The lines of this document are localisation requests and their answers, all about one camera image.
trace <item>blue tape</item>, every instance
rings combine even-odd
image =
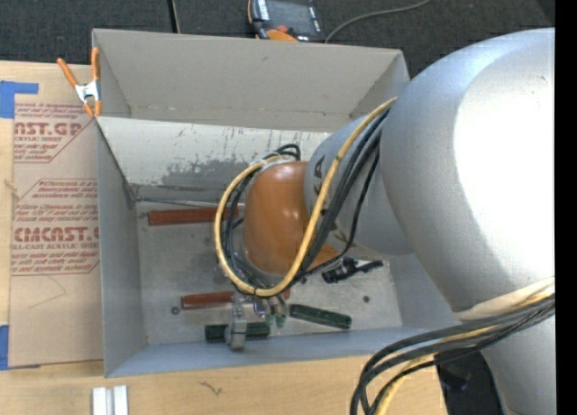
[[[14,99],[17,94],[38,94],[38,83],[0,81],[0,118],[14,118]]]
[[[8,370],[8,326],[0,326],[0,371]]]

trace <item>metal bracket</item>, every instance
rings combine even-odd
[[[92,389],[92,415],[128,415],[128,386]]]
[[[246,341],[246,330],[248,320],[244,315],[244,295],[236,291],[233,295],[233,306],[231,307],[231,320],[224,330],[224,341],[233,350],[243,350]]]

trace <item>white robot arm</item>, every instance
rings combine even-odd
[[[243,266],[260,282],[239,280],[242,291],[277,295],[343,254],[415,253],[463,323],[546,296],[554,291],[554,30],[457,51],[391,106],[333,134],[308,164],[262,165],[238,181],[260,173],[243,235]],[[217,225],[221,264],[234,277],[221,235]],[[283,240],[301,244],[295,263]],[[508,415],[556,413],[554,315],[482,352]]]

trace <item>black device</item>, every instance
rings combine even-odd
[[[325,32],[318,12],[307,1],[249,0],[248,21],[263,40],[287,35],[299,42],[323,42]]]

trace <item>yellow cable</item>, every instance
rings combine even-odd
[[[431,359],[431,357],[433,357],[433,355],[435,355],[435,354],[423,355],[422,357],[417,357],[417,358],[407,362],[407,364],[400,370],[400,373],[405,372],[406,370],[408,370],[410,368],[416,367],[417,365],[423,364],[424,362]],[[377,405],[377,408],[375,409],[375,415],[385,415],[387,413],[387,410],[389,409],[389,406],[393,400],[393,397],[398,392],[399,388],[401,387],[401,385],[403,384],[403,382],[405,381],[405,379],[407,377],[408,377],[408,375],[401,376],[398,380],[396,380],[385,391],[385,394],[383,395],[382,399],[379,401],[379,405]]]
[[[302,241],[302,243],[298,249],[298,253],[297,253],[297,256],[295,258],[295,261],[290,266],[290,269],[288,270],[285,277],[274,287],[271,287],[268,289],[257,288],[257,287],[254,287],[253,285],[249,285],[248,283],[243,281],[241,278],[239,278],[236,275],[236,273],[230,268],[230,266],[228,265],[228,262],[226,261],[226,256],[224,255],[224,251],[222,249],[221,236],[220,236],[221,220],[222,220],[222,216],[224,213],[224,208],[226,206],[226,202],[228,201],[230,195],[233,193],[233,190],[246,176],[248,176],[251,173],[253,173],[254,171],[262,168],[264,166],[265,162],[268,163],[268,161],[260,161],[258,163],[253,164],[252,166],[247,168],[245,171],[243,171],[241,174],[239,174],[233,180],[233,182],[231,182],[229,187],[224,192],[224,195],[221,198],[220,204],[218,205],[218,209],[216,211],[215,246],[216,246],[216,254],[218,256],[218,262],[220,263],[221,267],[223,268],[224,273],[240,291],[243,291],[243,292],[251,294],[251,295],[256,295],[256,296],[259,296],[262,298],[267,298],[267,297],[276,296],[276,295],[282,293],[292,283],[292,281],[295,279],[295,277],[298,273],[298,269],[300,268],[301,264],[303,263],[303,261],[305,259],[305,256],[307,255],[308,247],[310,246],[310,243],[311,243],[312,238],[313,238],[313,234],[315,233],[316,223],[318,221],[318,218],[320,218],[321,211],[323,209],[323,205],[325,204],[326,196],[328,195],[328,191],[330,189],[331,183],[334,179],[334,176],[335,176],[339,166],[341,165],[341,161],[342,161],[343,157],[349,151],[349,149],[353,146],[353,143],[357,139],[357,137],[359,137],[359,135],[372,122],[372,120],[374,120],[378,115],[385,112],[394,102],[395,102],[395,98],[385,102],[384,104],[382,104],[381,106],[379,106],[375,110],[373,110],[370,114],[368,114],[362,120],[362,122],[354,129],[354,131],[347,138],[347,140],[344,142],[344,144],[341,147],[341,149],[339,150],[339,152],[334,157],[333,163],[331,164],[331,167],[329,168],[329,171],[326,174],[325,180],[323,181],[323,185],[322,185],[321,190],[320,190],[318,197],[316,199],[315,206],[314,206],[313,211],[311,213],[311,217],[310,217],[310,220],[308,222],[307,229],[305,230],[305,235],[303,237],[303,241]],[[278,159],[279,158],[277,158],[277,157],[273,157],[273,160],[271,160],[271,161],[278,160]]]
[[[517,309],[520,309],[522,307],[525,306],[529,306],[533,303],[536,303],[540,300],[543,300],[544,298],[548,297],[549,294],[545,294],[542,293],[540,291],[538,291],[537,293],[531,295],[530,297],[526,298],[524,301],[522,301],[520,304],[517,305]],[[443,338],[442,340],[439,341],[439,343],[448,343],[451,341],[458,341],[461,339],[466,339],[466,338],[471,338],[471,337],[477,337],[480,335],[483,335],[484,333],[491,331],[493,328],[498,327],[498,325],[492,325],[492,326],[487,326],[487,327],[483,327],[483,328],[479,328],[477,330],[471,330],[469,332],[463,332],[460,333],[458,335],[454,335],[452,337],[446,337]],[[422,357],[417,357],[411,361],[408,361],[408,363],[400,370],[401,372],[404,372],[405,370],[407,370],[408,368],[412,368],[415,367],[417,365],[422,364],[423,362],[425,362],[427,359],[435,356],[436,353],[432,353],[429,355],[424,355]],[[405,378],[407,378],[408,375],[402,376],[400,377],[398,380],[396,380],[385,392],[384,396],[382,397],[382,399],[379,402],[379,405],[377,406],[377,408],[375,409],[375,415],[385,415],[387,413],[387,410],[389,409],[390,403],[393,399],[393,397],[395,396],[395,394],[397,393],[398,389],[400,388],[401,384],[403,383],[403,381],[405,380]]]

